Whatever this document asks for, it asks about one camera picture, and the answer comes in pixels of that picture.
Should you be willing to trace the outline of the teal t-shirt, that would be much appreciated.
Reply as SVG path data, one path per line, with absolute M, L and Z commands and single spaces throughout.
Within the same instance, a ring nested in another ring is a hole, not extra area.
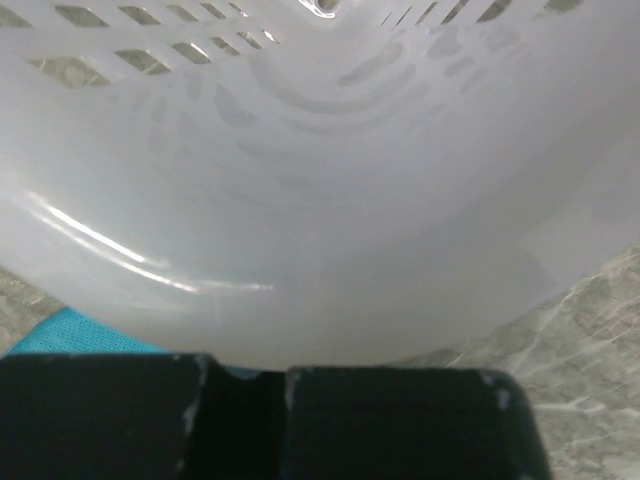
M 177 354 L 63 308 L 46 317 L 1 356 L 2 364 L 29 373 L 74 379 L 109 377 L 124 382 L 204 382 L 208 371 L 253 380 L 255 370 L 222 367 L 206 355 Z

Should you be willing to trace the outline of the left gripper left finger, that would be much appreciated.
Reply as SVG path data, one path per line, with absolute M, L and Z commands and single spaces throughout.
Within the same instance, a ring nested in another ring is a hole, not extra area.
M 274 479 L 280 373 L 195 354 L 13 354 L 1 362 L 5 479 Z

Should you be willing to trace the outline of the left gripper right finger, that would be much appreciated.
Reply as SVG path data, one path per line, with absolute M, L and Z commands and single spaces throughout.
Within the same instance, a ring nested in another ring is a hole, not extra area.
M 549 479 L 522 387 L 491 369 L 297 368 L 287 479 Z

